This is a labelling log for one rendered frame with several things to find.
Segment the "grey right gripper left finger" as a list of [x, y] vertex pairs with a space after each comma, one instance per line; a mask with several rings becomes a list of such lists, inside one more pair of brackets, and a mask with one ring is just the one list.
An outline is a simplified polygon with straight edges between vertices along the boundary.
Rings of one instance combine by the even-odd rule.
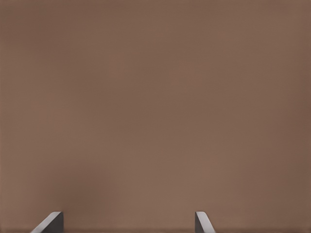
[[30, 233], [64, 233], [63, 212], [52, 212]]

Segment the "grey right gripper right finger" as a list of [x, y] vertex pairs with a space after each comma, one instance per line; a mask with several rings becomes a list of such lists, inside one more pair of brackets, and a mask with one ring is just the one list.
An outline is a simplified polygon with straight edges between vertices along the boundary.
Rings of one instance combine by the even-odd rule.
[[195, 233], [216, 233], [207, 214], [203, 211], [195, 212]]

